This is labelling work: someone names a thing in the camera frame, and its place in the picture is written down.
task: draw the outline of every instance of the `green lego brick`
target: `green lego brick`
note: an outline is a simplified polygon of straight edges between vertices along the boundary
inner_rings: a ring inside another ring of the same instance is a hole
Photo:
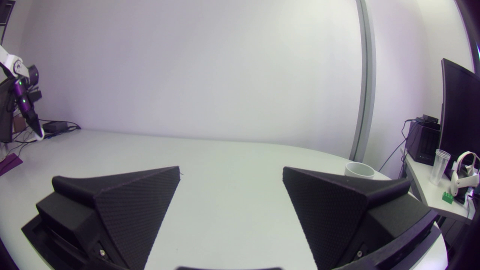
[[[444,194],[442,195],[442,200],[446,201],[449,204],[452,204],[453,196],[450,193],[444,191]]]

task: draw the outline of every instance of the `white vr headset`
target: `white vr headset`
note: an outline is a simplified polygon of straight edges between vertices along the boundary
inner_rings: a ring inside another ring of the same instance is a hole
[[[460,170],[462,168],[462,161],[463,158],[466,155],[472,154],[474,156],[473,158],[473,163],[471,165],[465,166],[465,169],[467,169],[466,175],[465,172],[462,172],[463,175],[460,176]],[[467,187],[467,186],[472,186],[476,187],[480,183],[480,177],[479,175],[475,172],[475,161],[480,160],[477,154],[467,151],[458,157],[456,160],[457,163],[457,169],[453,172],[452,174],[452,181],[450,183],[450,193],[453,195],[453,197],[457,196],[458,194],[458,189],[462,187]]]

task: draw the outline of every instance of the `desk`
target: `desk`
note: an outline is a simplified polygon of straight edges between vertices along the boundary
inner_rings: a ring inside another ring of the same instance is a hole
[[[0,237],[22,270],[48,269],[20,228],[54,175],[93,177],[180,166],[181,181],[145,269],[316,269],[282,182],[284,166],[343,174],[349,160],[289,146],[75,131],[26,146],[0,177]],[[375,179],[388,179],[376,172]],[[445,269],[440,235],[417,269]]]
[[[444,191],[450,192],[450,180],[445,174],[442,175],[438,186],[430,183],[432,166],[419,163],[413,160],[410,154],[406,158],[407,176],[412,177],[415,186],[412,187],[413,194],[420,196],[425,205],[435,209],[439,215],[470,224],[475,214],[475,207],[470,204],[470,214],[467,205],[461,205],[457,201],[449,204],[442,200]]]

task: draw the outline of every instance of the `power adapter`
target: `power adapter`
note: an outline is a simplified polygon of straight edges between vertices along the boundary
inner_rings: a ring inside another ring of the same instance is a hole
[[[67,122],[64,122],[64,121],[51,121],[43,124],[43,130],[46,133],[61,132],[66,129],[68,129],[68,125],[67,125]]]

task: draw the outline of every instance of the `white cup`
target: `white cup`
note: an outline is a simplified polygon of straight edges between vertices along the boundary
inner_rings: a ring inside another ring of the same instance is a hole
[[[375,170],[367,164],[363,164],[360,162],[349,162],[345,165],[345,175],[358,178],[373,179],[373,176],[375,175]]]

